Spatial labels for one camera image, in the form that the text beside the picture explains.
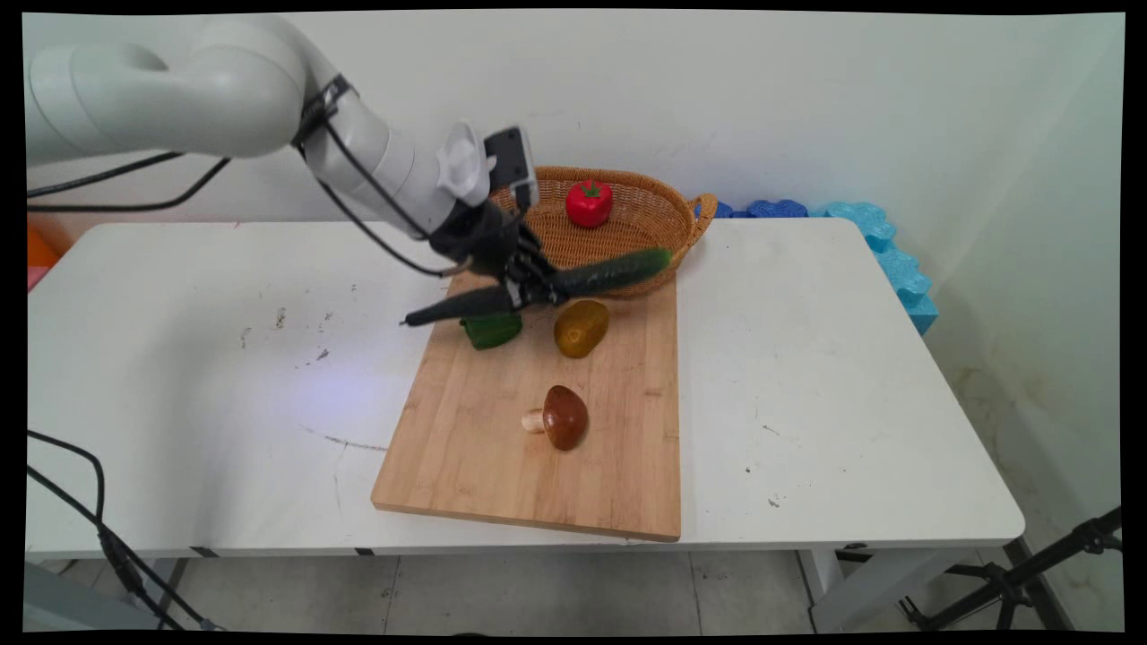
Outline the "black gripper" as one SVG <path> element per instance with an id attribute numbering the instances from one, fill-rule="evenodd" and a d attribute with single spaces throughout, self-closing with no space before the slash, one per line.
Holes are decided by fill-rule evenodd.
<path id="1" fill-rule="evenodd" d="M 501 280 L 515 312 L 543 305 L 544 298 L 563 298 L 552 281 L 556 269 L 544 255 L 539 238 L 522 228 L 523 224 L 521 210 L 505 210 L 490 200 L 479 207 L 457 202 L 427 238 L 434 252 L 454 261 L 454 266 L 436 274 L 446 278 L 473 272 Z"/>

